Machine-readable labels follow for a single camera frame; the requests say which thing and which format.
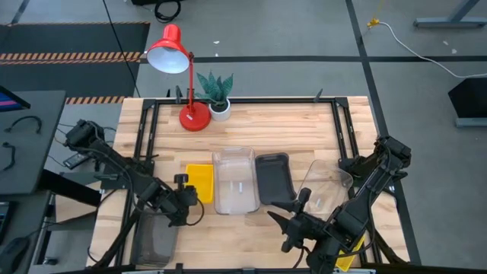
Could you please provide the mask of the black metal table frame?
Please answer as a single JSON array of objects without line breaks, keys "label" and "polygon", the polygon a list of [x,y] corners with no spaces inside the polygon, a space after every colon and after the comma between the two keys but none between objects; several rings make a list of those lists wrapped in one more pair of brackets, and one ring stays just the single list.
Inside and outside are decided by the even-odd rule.
[{"label": "black metal table frame", "polygon": [[[224,148],[249,147],[258,155],[284,152],[291,176],[300,185],[316,159],[336,164],[341,154],[369,155],[377,137],[366,97],[342,98],[235,97],[231,117],[213,122],[201,132],[186,131],[180,107],[164,99],[158,113],[145,110],[140,99],[123,102],[114,148],[126,157],[154,155],[154,173],[171,183],[188,164],[208,164]],[[345,149],[339,143],[345,143]],[[299,252],[281,250],[282,235],[262,206],[248,215],[219,215],[212,205],[196,206],[190,226],[179,230],[170,269],[279,269],[304,266]]]}]

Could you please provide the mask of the red desk lamp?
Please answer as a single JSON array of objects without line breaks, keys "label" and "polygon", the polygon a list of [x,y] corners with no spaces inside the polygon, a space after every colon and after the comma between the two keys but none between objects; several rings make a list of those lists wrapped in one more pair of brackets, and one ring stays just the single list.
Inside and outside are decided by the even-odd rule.
[{"label": "red desk lamp", "polygon": [[203,130],[211,121],[211,114],[204,103],[194,101],[193,59],[181,42],[182,32],[176,24],[164,27],[162,37],[147,50],[148,63],[160,72],[167,74],[189,73],[188,103],[179,114],[181,126],[189,131]]}]

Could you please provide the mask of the clear plastic bin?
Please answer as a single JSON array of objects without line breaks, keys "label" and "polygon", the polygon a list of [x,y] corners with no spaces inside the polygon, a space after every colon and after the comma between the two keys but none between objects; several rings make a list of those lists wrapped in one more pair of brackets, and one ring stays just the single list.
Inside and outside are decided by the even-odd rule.
[{"label": "clear plastic bin", "polygon": [[352,176],[336,164],[313,161],[298,191],[298,194],[304,188],[311,191],[304,211],[327,220],[336,207],[349,199],[348,191],[352,184]]},{"label": "clear plastic bin", "polygon": [[250,147],[225,148],[212,153],[214,207],[219,215],[245,215],[260,207],[255,153]]}]

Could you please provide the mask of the grey metal table leg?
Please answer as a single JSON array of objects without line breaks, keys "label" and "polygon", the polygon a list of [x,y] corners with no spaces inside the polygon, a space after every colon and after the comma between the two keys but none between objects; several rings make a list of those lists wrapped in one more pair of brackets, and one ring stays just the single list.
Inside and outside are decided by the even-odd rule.
[{"label": "grey metal table leg", "polygon": [[487,25],[487,18],[467,16],[479,2],[463,0],[447,17],[416,18],[412,25],[417,28],[482,28]]}]

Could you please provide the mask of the black side desk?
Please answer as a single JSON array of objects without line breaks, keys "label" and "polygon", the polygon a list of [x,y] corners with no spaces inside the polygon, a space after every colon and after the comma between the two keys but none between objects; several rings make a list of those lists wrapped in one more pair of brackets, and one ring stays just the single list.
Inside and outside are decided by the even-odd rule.
[{"label": "black side desk", "polygon": [[33,193],[53,143],[65,91],[20,91],[30,109],[0,113],[0,195]]}]

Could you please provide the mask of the black hazard-striped floor mat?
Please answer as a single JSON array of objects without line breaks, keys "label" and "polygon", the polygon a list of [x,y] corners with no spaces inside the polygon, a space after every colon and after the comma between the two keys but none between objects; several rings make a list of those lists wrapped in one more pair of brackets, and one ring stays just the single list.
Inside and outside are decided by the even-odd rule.
[{"label": "black hazard-striped floor mat", "polygon": [[66,92],[67,104],[120,104],[136,94],[147,21],[0,24],[0,85]]}]

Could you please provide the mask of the green plant in white pot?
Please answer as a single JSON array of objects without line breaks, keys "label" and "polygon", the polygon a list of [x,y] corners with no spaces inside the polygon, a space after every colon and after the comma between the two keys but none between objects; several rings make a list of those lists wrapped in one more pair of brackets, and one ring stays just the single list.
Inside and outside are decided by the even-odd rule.
[{"label": "green plant in white pot", "polygon": [[234,74],[231,74],[225,80],[221,76],[216,78],[212,72],[205,77],[199,73],[196,74],[203,92],[195,93],[195,96],[208,104],[208,109],[212,119],[215,121],[225,121],[231,116],[231,102],[228,99],[233,84]]}]

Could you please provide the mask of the black floor box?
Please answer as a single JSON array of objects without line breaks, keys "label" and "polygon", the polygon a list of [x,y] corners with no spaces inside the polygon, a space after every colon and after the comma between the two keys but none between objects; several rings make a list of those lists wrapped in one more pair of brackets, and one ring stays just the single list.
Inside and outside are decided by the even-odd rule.
[{"label": "black floor box", "polygon": [[487,77],[468,78],[448,92],[456,127],[487,128]]}]

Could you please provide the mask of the computer monitor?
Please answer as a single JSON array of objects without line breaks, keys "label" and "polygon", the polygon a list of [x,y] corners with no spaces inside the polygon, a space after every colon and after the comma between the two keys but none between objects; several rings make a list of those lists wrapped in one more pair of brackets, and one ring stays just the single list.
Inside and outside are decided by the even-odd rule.
[{"label": "computer monitor", "polygon": [[0,85],[0,113],[30,109],[30,104]]}]

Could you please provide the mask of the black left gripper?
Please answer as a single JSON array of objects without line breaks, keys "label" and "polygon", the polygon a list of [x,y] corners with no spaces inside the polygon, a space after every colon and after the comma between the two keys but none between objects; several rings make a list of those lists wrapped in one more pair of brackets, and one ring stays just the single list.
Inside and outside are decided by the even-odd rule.
[{"label": "black left gripper", "polygon": [[198,203],[196,188],[185,186],[189,181],[188,174],[175,174],[173,181],[178,190],[161,190],[151,199],[151,208],[166,215],[170,225],[187,225],[189,207]]}]

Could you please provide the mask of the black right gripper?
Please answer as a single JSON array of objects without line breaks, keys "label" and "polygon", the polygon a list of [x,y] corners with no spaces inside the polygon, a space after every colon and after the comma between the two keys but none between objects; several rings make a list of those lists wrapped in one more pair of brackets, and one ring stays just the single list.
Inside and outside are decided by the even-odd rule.
[{"label": "black right gripper", "polygon": [[323,250],[335,249],[335,240],[328,231],[335,217],[335,211],[332,211],[325,221],[305,212],[304,208],[310,199],[310,195],[311,190],[304,187],[298,194],[298,202],[272,202],[273,206],[294,213],[294,216],[290,219],[275,212],[267,212],[278,223],[282,233],[287,236],[281,246],[281,252],[283,253],[289,253],[295,247],[303,249],[304,239],[315,240],[319,248]]}]

